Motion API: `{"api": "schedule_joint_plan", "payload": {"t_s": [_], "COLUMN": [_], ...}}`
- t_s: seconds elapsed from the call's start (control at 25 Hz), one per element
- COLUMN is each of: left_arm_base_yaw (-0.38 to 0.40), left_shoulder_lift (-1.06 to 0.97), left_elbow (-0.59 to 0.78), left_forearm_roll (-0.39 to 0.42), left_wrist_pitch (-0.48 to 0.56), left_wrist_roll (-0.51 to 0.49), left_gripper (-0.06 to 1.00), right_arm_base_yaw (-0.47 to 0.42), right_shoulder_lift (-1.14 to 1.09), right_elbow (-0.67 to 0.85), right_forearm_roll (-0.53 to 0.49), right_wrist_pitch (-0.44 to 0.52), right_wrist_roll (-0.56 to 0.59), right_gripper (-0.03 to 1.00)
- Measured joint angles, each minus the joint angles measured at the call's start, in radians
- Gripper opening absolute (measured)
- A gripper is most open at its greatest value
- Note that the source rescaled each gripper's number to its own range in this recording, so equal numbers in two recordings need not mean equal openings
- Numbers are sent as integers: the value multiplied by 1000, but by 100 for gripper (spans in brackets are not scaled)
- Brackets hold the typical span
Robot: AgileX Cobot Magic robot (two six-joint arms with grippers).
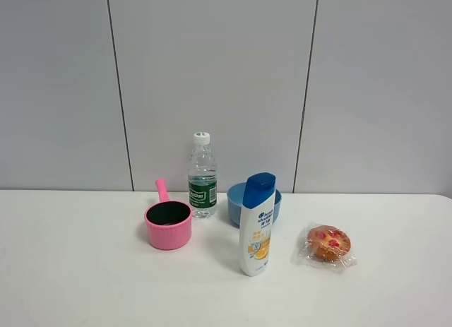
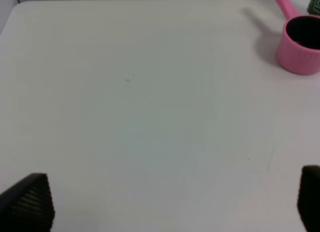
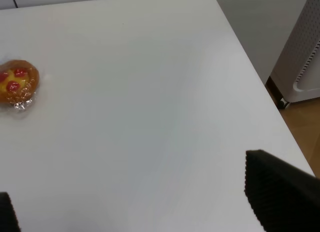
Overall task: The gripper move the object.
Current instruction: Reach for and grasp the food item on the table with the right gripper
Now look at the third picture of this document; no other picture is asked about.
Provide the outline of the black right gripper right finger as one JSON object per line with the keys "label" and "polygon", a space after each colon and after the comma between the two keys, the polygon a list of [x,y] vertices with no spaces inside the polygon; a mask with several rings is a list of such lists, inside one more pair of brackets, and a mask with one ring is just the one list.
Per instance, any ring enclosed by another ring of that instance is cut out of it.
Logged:
{"label": "black right gripper right finger", "polygon": [[318,178],[263,150],[248,150],[244,190],[265,231],[319,231]]}

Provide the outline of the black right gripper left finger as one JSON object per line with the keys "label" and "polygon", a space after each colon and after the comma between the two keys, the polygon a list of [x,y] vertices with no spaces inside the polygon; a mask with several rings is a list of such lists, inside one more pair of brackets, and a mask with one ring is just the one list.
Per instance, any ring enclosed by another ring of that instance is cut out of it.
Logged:
{"label": "black right gripper left finger", "polygon": [[19,222],[7,192],[0,193],[0,232],[20,232]]}

